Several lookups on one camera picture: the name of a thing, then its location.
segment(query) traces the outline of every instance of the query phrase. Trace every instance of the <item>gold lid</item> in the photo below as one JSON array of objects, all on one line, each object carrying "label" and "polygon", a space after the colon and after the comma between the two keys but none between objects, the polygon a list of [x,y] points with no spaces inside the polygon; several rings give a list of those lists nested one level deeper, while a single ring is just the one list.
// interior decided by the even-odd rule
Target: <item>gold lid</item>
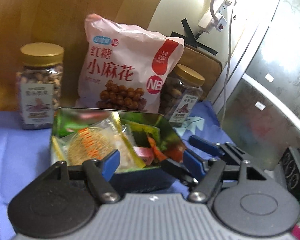
[{"label": "gold lid", "polygon": [[44,67],[62,63],[63,47],[44,42],[30,43],[20,48],[22,61],[26,66]]},{"label": "gold lid", "polygon": [[204,77],[198,72],[181,64],[177,64],[173,71],[179,77],[184,78],[185,80],[189,81],[197,87],[201,87],[205,81]]}]

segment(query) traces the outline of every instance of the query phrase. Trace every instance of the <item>open tin box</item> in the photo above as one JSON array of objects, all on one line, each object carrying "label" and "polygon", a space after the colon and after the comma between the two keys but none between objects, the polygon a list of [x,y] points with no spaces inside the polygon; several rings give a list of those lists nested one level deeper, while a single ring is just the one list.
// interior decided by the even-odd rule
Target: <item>open tin box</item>
[{"label": "open tin box", "polygon": [[[114,112],[113,110],[91,108],[59,108],[54,117],[52,136],[62,138],[73,131],[86,128],[99,122]],[[161,114],[149,114],[131,111],[118,111],[121,120],[129,120],[141,124],[152,125],[160,129],[160,147],[167,156],[182,155],[186,149],[184,143],[174,131],[171,125]],[[61,161],[64,157],[58,155],[53,143],[50,144],[51,164]],[[168,188],[176,178],[160,169],[159,166],[150,168],[128,170],[127,172],[115,173],[110,183],[120,194],[141,193]]]}]

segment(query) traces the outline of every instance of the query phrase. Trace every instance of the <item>blue logo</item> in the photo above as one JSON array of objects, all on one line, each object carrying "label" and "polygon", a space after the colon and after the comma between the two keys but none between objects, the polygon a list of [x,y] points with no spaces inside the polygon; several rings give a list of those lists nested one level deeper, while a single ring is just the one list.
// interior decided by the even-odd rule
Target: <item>blue logo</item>
[{"label": "blue logo", "polygon": [[95,36],[93,38],[93,42],[103,44],[103,45],[109,45],[111,42],[111,39],[109,37]]}]

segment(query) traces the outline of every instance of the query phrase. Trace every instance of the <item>pink snack bag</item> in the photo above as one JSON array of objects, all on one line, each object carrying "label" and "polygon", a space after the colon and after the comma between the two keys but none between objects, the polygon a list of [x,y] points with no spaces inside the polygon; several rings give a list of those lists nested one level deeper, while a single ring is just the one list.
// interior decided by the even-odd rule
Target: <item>pink snack bag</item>
[{"label": "pink snack bag", "polygon": [[160,91],[184,41],[99,15],[85,19],[89,42],[79,78],[79,105],[157,113]]}]

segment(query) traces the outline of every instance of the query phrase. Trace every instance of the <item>glass panel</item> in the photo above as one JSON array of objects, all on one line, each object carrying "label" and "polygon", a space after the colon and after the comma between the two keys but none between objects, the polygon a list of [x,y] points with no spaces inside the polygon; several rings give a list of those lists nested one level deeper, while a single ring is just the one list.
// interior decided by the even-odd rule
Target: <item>glass panel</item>
[{"label": "glass panel", "polygon": [[280,0],[246,73],[300,119],[300,0]]},{"label": "glass panel", "polygon": [[299,130],[243,79],[227,101],[223,129],[239,148],[257,157],[269,170],[288,146],[300,147]]}]

